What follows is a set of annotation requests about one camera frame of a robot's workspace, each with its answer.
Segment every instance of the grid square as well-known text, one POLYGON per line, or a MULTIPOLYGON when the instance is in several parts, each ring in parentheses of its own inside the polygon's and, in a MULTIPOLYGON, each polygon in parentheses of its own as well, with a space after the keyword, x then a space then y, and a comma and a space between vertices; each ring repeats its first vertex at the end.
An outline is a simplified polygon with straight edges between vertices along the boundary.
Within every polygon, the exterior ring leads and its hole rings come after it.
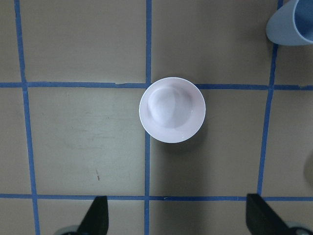
POLYGON ((202 90, 206 118, 182 143, 151 139, 150 195, 245 196, 257 189, 266 91, 202 90))
POLYGON ((145 0, 21 1, 28 81, 145 82, 145 0))
POLYGON ((143 195, 144 89, 29 89, 39 194, 143 195))
POLYGON ((0 198, 0 234, 35 234, 32 201, 0 198))
POLYGON ((0 82, 20 82, 14 1, 0 1, 0 82))
POLYGON ((310 230, 313 229, 313 202, 275 201, 267 203, 285 222, 297 222, 306 225, 310 230))
POLYGON ((264 196, 312 196, 313 93, 275 91, 272 101, 264 196))
MULTIPOLYGON (((79 225, 88 211, 91 200, 39 200, 41 234, 79 225)), ((142 201, 108 201, 108 235, 143 235, 142 201)))
POLYGON ((31 193, 22 90, 0 88, 0 193, 31 193))
POLYGON ((277 1, 154 0, 152 80, 268 84, 265 27, 277 1))
POLYGON ((150 202, 150 234, 249 234, 245 202, 150 202))
POLYGON ((275 83, 282 85, 313 85, 313 46, 279 46, 275 83))

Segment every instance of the stain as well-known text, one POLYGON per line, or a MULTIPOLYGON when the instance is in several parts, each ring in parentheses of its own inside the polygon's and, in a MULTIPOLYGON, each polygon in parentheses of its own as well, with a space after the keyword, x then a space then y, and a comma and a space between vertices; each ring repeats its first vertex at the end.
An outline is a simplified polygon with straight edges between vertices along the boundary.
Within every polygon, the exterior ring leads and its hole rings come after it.
POLYGON ((100 181, 100 176, 99 176, 99 173, 98 173, 97 169, 96 169, 96 174, 97 174, 98 181, 100 181))

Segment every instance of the floor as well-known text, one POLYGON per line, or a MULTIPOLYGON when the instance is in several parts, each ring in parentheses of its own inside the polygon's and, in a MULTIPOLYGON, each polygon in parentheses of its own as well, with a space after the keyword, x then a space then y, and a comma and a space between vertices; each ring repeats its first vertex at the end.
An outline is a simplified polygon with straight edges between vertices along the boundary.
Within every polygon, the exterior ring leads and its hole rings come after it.
POLYGON ((110 235, 248 235, 247 193, 313 225, 313 47, 281 0, 0 1, 0 234, 52 235, 109 196, 110 235), (195 83, 200 131, 154 140, 140 98, 195 83))

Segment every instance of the white bowl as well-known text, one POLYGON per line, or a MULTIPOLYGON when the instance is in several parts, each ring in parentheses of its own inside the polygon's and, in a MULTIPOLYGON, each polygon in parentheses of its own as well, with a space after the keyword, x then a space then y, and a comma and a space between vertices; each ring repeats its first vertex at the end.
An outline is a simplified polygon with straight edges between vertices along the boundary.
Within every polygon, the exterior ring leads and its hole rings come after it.
POLYGON ((178 143, 192 137, 202 126, 205 101, 193 83, 179 77, 166 77, 145 91, 139 116, 153 138, 178 143))

